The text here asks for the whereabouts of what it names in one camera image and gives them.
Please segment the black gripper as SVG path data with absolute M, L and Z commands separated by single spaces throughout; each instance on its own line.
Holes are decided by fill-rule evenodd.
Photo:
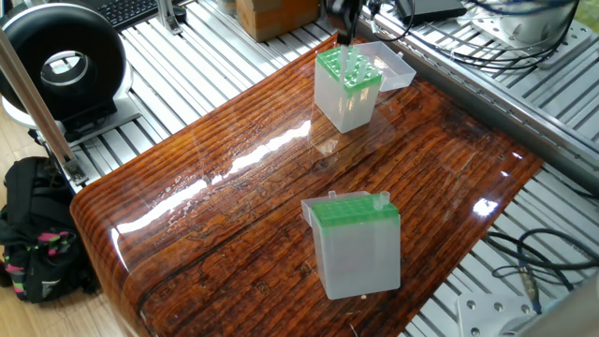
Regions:
M 351 44 L 356 37 L 362 9 L 368 0 L 324 0 L 330 24 L 337 30 L 337 43 Z

